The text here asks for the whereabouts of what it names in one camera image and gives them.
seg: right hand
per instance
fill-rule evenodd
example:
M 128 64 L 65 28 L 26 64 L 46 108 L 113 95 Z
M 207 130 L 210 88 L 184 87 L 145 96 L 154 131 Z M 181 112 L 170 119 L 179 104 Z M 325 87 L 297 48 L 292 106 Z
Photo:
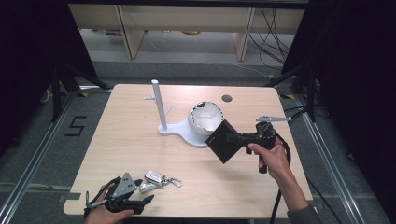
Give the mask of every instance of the right hand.
M 286 151 L 279 138 L 276 138 L 273 148 L 264 148 L 253 143 L 250 143 L 248 148 L 264 158 L 264 160 L 260 160 L 259 167 L 262 168 L 264 165 L 267 165 L 268 173 L 272 178 L 278 179 L 290 172 Z

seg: floor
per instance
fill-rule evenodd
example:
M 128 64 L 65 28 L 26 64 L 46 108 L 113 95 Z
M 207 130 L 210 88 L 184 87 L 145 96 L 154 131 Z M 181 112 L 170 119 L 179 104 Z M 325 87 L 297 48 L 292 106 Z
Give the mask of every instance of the floor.
M 102 30 L 81 30 L 80 33 L 93 62 L 228 64 L 247 70 L 252 70 L 252 66 L 269 66 L 279 69 L 281 67 L 279 61 L 283 61 L 282 54 L 284 53 L 278 49 L 268 48 L 280 60 L 261 53 L 253 39 L 260 46 L 262 37 L 265 38 L 266 35 L 252 34 L 252 38 L 248 41 L 246 58 L 244 61 L 238 62 L 233 47 L 232 34 L 201 32 L 198 35 L 186 35 L 180 31 L 147 31 L 137 57 L 130 60 L 127 58 L 120 36 L 107 35 Z M 293 35 L 279 35 L 278 37 L 285 46 L 290 46 L 294 38 Z M 276 46 L 278 43 L 271 36 L 268 38 L 268 42 L 271 46 Z M 254 73 L 268 76 L 260 69 L 253 70 Z M 292 95 L 289 89 L 291 82 L 292 78 L 285 84 L 279 85 L 279 93 Z M 103 97 L 106 98 L 108 95 L 93 94 L 91 99 L 98 107 L 104 107 L 103 100 L 99 99 Z M 285 99 L 282 101 L 284 108 L 304 106 L 303 96 L 292 95 L 291 97 L 292 100 Z M 76 100 L 73 104 L 79 104 L 79 100 Z M 22 146 L 18 147 L 39 146 L 42 143 L 42 136 L 46 136 L 49 129 L 57 132 L 59 127 L 51 127 L 48 122 L 48 117 L 51 116 L 50 107 L 50 104 L 44 104 L 41 109 L 36 111 L 35 119 L 32 119 L 31 125 L 39 128 L 35 128 L 37 130 L 35 133 L 26 130 L 23 134 L 27 136 L 25 139 L 28 140 L 21 142 Z M 285 111 L 287 115 L 293 115 L 296 112 L 298 111 L 295 109 Z M 342 223 L 389 223 L 374 194 L 360 174 L 359 168 L 352 159 L 347 157 L 347 149 L 340 140 L 340 136 L 337 135 L 331 120 L 326 118 L 326 111 L 323 108 L 318 108 L 316 114 L 318 118 L 316 123 L 310 122 L 307 115 L 302 115 L 290 125 L 290 128 L 293 136 L 296 134 L 295 144 L 299 149 L 299 156 L 306 176 L 312 182 L 315 182 L 315 185 L 311 186 L 315 199 L 314 206 L 318 209 L 324 223 L 338 222 L 326 203 L 331 205 Z M 88 131 L 93 133 L 94 127 L 88 128 Z M 87 146 L 90 139 L 81 138 L 79 141 L 82 145 Z M 60 143 L 53 140 L 50 144 L 56 147 L 56 144 Z M 61 155 L 60 153 L 51 155 L 52 153 L 49 152 L 49 155 L 46 156 L 47 159 L 42 159 L 42 162 L 48 163 L 47 167 L 53 167 L 56 172 L 43 171 L 38 166 L 35 168 L 36 170 L 33 169 L 30 172 L 41 174 L 36 177 L 32 176 L 31 179 L 27 180 L 21 180 L 20 176 L 29 172 L 26 171 L 26 167 L 30 167 L 29 162 L 36 156 L 35 148 L 31 147 L 30 150 L 23 152 L 10 150 L 1 158 L 0 202 L 9 200 L 9 193 L 15 186 L 18 186 L 19 181 L 26 181 L 28 184 L 31 182 L 47 183 L 46 178 L 40 176 L 51 178 L 53 175 L 57 175 L 59 179 L 62 179 L 62 175 L 67 176 L 65 173 L 68 172 L 70 167 L 66 165 L 57 166 L 54 162 L 55 159 L 49 160 L 50 156 L 56 158 L 56 154 Z M 67 156 L 70 157 L 69 160 L 78 160 L 78 158 L 81 158 L 81 153 L 70 148 L 70 153 L 67 153 Z M 48 220 L 44 218 L 45 216 L 59 217 L 61 220 L 59 223 L 82 223 L 80 217 L 64 217 L 64 214 L 62 214 L 64 202 L 62 196 L 66 195 L 70 189 L 70 181 L 73 180 L 65 180 L 64 183 L 61 180 L 61 184 L 56 186 L 31 183 L 29 188 L 25 190 L 26 195 L 20 201 L 17 201 L 19 209 L 10 212 L 11 216 L 14 215 L 15 217 L 9 223 L 46 223 Z M 47 204 L 48 207 L 41 205 L 41 209 L 39 209 L 35 207 L 35 204 Z M 27 211 L 23 209 L 29 209 L 30 214 L 27 216 Z M 251 222 L 268 223 L 267 220 L 251 220 Z M 288 221 L 278 220 L 276 223 L 288 223 Z

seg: hand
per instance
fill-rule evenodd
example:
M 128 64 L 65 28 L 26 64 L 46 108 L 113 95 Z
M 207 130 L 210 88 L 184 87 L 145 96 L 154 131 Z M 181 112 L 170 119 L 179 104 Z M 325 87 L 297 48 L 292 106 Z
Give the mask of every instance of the hand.
M 268 173 L 273 179 L 278 179 L 290 172 L 285 148 L 278 137 L 273 148 L 266 149 L 257 144 L 249 144 L 248 148 L 264 158 L 264 160 L 259 161 L 259 167 L 262 168 L 264 165 L 267 165 Z
M 106 192 L 113 187 L 114 184 L 108 186 L 106 190 L 98 197 L 96 203 L 101 202 L 106 195 Z M 104 205 L 100 205 L 91 210 L 85 219 L 84 224 L 114 224 L 134 214 L 134 210 L 125 210 L 118 213 L 109 212 Z

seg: round object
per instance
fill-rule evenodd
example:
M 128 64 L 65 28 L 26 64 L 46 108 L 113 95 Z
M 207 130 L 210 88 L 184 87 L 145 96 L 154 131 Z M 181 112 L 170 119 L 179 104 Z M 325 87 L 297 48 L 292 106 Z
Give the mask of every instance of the round object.
M 200 102 L 189 112 L 188 120 L 193 132 L 209 136 L 223 121 L 223 114 L 214 103 Z

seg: metal clip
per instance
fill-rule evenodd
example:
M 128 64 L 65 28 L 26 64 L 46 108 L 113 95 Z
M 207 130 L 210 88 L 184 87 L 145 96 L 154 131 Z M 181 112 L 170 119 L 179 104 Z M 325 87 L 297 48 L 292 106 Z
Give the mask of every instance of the metal clip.
M 170 181 L 173 185 L 175 185 L 178 188 L 181 188 L 181 186 L 183 186 L 183 182 L 181 182 L 181 180 L 179 179 L 171 178 Z

